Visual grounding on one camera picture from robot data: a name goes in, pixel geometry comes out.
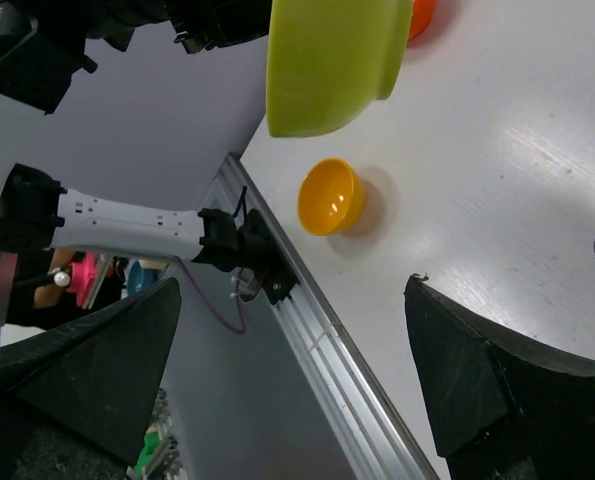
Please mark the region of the yellow-orange bowl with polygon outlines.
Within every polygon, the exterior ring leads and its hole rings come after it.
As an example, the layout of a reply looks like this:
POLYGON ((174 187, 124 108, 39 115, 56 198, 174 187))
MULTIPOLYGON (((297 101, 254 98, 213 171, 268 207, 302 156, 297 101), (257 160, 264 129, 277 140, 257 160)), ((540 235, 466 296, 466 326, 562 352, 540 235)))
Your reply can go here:
POLYGON ((365 201, 365 186, 358 173, 342 159, 324 159, 302 181, 297 199, 298 219, 311 235, 341 234, 357 223, 365 201))

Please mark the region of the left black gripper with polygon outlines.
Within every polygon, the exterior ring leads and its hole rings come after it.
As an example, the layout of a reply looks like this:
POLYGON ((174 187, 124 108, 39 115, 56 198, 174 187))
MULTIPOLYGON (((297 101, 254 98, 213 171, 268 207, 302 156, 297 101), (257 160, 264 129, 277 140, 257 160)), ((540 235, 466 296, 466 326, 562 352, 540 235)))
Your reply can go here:
POLYGON ((226 48, 268 35, 271 0, 169 2, 175 42, 188 54, 226 48))

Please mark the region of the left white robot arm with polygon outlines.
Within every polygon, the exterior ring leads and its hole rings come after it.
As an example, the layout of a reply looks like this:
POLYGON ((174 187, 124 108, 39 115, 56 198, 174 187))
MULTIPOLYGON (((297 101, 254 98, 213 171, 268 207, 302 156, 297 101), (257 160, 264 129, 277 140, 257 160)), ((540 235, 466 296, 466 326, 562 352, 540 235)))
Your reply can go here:
POLYGON ((0 251, 47 248, 188 259, 229 272, 266 269, 276 250, 259 215, 158 210, 67 189, 17 157, 78 71, 92 39, 125 50, 136 29, 169 23, 188 53, 267 35, 267 1, 0 1, 0 251))

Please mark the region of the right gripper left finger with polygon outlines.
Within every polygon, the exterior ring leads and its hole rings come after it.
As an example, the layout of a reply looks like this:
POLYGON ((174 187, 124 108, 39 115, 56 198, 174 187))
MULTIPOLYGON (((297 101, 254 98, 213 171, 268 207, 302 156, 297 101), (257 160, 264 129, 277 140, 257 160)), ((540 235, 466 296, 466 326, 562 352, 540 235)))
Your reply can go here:
POLYGON ((168 278, 0 347, 0 479, 122 479, 136 464, 175 336, 168 278))

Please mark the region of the pink object in background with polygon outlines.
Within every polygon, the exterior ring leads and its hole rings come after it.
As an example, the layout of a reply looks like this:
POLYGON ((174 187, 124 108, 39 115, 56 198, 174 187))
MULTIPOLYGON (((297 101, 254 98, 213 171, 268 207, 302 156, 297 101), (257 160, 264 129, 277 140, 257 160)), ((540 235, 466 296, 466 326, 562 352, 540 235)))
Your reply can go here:
POLYGON ((67 293, 73 294, 79 308, 90 310, 101 289, 103 281, 111 275, 112 257, 88 252, 80 261, 66 269, 54 269, 49 278, 67 293))

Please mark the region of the lime green bowl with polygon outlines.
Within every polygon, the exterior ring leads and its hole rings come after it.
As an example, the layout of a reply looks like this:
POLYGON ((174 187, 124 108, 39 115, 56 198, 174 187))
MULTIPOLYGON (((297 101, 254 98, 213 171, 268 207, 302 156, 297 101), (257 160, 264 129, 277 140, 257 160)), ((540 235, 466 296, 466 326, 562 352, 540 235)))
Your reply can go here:
POLYGON ((396 84, 410 1, 276 1, 266 66, 266 123, 275 138, 337 131, 396 84))

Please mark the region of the green object in background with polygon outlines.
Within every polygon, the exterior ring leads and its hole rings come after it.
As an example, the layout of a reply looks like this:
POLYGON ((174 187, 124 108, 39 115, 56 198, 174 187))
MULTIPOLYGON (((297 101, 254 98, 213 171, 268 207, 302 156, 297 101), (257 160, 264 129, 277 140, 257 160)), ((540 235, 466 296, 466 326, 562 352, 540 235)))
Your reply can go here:
POLYGON ((179 440, 168 402, 167 391, 160 387, 146 430, 137 463, 126 471, 126 479, 187 479, 179 450, 179 440))

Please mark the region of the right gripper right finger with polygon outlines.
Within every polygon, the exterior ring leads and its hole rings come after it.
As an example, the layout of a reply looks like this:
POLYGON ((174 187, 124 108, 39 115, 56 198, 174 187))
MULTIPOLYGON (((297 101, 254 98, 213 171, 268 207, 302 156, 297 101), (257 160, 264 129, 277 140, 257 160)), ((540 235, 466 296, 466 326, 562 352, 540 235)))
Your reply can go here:
POLYGON ((463 307, 418 276, 409 343, 453 479, 595 479, 595 360, 463 307))

